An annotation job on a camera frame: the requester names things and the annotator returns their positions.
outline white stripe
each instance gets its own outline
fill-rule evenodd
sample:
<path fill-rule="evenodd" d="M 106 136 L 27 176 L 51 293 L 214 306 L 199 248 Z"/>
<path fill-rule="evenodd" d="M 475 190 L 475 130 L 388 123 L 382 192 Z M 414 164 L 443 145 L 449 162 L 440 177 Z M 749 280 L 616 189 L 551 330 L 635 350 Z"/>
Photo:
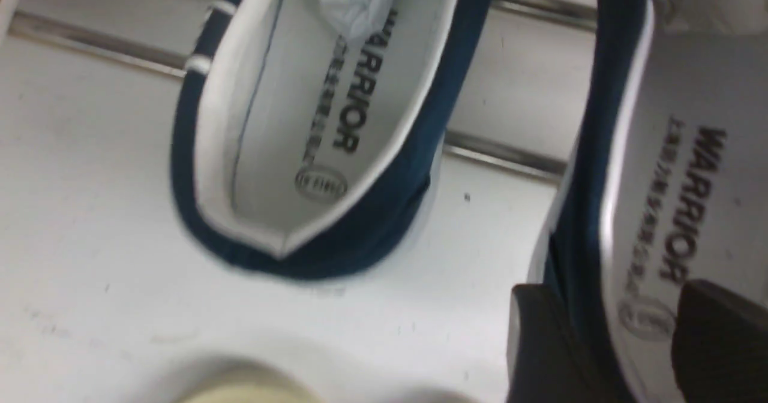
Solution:
<path fill-rule="evenodd" d="M 238 6 L 235 6 L 226 0 L 214 0 L 211 2 L 211 9 L 219 10 L 219 12 L 234 16 L 235 12 L 238 11 Z"/>
<path fill-rule="evenodd" d="M 203 75 L 208 75 L 208 72 L 211 71 L 211 59 L 204 55 L 193 55 L 190 56 L 189 59 L 187 59 L 186 64 L 184 64 L 184 70 L 187 70 L 187 72 L 194 71 L 198 73 L 202 73 Z"/>

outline white trim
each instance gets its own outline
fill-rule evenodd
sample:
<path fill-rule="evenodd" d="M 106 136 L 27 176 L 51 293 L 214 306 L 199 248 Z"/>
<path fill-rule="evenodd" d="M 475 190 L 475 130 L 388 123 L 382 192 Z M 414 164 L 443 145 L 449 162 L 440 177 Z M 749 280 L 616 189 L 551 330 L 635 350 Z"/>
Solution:
<path fill-rule="evenodd" d="M 205 176 L 196 175 L 194 180 L 200 215 L 219 233 L 269 253 L 281 251 L 282 238 L 275 231 L 240 220 L 234 214 L 223 155 L 227 141 L 238 140 L 238 136 L 228 136 L 225 117 L 232 103 L 235 81 L 239 80 L 233 72 L 238 71 L 242 57 L 252 44 L 253 27 L 265 20 L 272 1 L 242 0 L 239 10 L 249 14 L 232 17 L 203 87 L 194 142 L 194 167 L 207 169 Z M 253 239 L 253 233 L 262 234 L 260 240 Z"/>
<path fill-rule="evenodd" d="M 600 209 L 600 258 L 601 258 L 601 282 L 603 304 L 613 306 L 617 304 L 611 291 L 613 277 L 613 253 L 614 253 L 614 220 L 622 184 L 623 163 L 625 162 L 626 142 L 632 124 L 637 96 L 640 93 L 645 64 L 650 53 L 653 41 L 653 27 L 655 26 L 655 14 L 653 13 L 653 1 L 647 0 L 645 7 L 645 23 L 641 32 L 637 50 L 632 58 L 629 77 L 626 81 L 625 91 L 622 96 L 622 104 L 619 106 L 616 127 L 611 141 L 611 151 L 605 177 L 603 201 Z M 616 359 L 622 369 L 623 376 L 629 389 L 636 398 L 644 397 L 644 387 L 639 373 L 634 369 L 628 359 L 622 356 L 620 351 L 620 324 L 615 315 L 605 312 L 611 343 L 616 353 Z"/>
<path fill-rule="evenodd" d="M 229 1 L 226 1 L 226 0 L 211 1 L 211 9 L 219 10 L 219 12 L 227 13 L 231 17 L 233 17 L 235 13 L 238 12 L 238 6 L 235 6 L 233 3 L 230 3 Z"/>

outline navy blue canvas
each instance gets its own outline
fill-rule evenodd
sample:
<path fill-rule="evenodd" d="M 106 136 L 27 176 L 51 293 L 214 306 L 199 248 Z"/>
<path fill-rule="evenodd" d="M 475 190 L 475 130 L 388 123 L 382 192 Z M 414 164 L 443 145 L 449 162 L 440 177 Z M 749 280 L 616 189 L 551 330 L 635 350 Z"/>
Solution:
<path fill-rule="evenodd" d="M 228 1 L 238 4 L 241 0 Z M 176 205 L 190 233 L 228 264 L 288 278 L 348 275 L 384 258 L 406 234 L 422 196 L 430 186 L 434 152 L 461 91 L 490 2 L 458 0 L 436 77 L 400 153 L 342 219 L 281 261 L 217 233 L 197 210 L 194 135 L 197 106 L 206 78 L 200 73 L 189 72 L 176 111 L 171 180 Z M 219 26 L 211 24 L 213 19 L 212 16 L 206 29 Z M 209 47 L 204 40 L 200 39 L 198 47 Z"/>
<path fill-rule="evenodd" d="M 648 0 L 598 0 L 592 86 L 573 178 L 549 244 L 545 283 L 562 299 L 577 337 L 603 376 L 633 401 L 608 334 L 601 296 L 598 229 L 611 141 Z"/>
<path fill-rule="evenodd" d="M 227 13 L 220 10 L 212 10 L 203 31 L 200 33 L 200 37 L 197 38 L 197 45 L 194 48 L 195 55 L 213 58 L 219 49 L 221 38 L 224 37 L 224 33 L 227 32 L 227 28 L 230 26 L 231 20 L 232 17 Z"/>

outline sneaker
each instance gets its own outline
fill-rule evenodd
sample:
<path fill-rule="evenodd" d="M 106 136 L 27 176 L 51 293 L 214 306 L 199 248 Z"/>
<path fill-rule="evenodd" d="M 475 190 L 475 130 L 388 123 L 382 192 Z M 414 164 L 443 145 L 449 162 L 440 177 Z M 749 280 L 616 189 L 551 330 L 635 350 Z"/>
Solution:
<path fill-rule="evenodd" d="M 190 233 L 233 266 L 315 279 L 408 233 L 491 0 L 395 0 L 348 44 L 318 0 L 216 0 L 176 112 Z"/>
<path fill-rule="evenodd" d="M 686 281 L 768 302 L 768 4 L 658 6 L 598 0 L 581 134 L 530 273 L 621 401 L 684 401 Z"/>
<path fill-rule="evenodd" d="M 178 403 L 320 403 L 320 400 L 290 378 L 255 368 L 214 378 Z"/>

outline white rubber sole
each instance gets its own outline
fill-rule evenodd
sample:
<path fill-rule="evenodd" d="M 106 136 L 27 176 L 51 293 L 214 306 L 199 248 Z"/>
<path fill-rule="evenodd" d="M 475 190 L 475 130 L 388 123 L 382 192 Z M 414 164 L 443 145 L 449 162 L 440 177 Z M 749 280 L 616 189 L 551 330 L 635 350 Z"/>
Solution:
<path fill-rule="evenodd" d="M 321 400 L 275 371 L 253 368 L 214 378 L 178 403 L 321 403 Z"/>

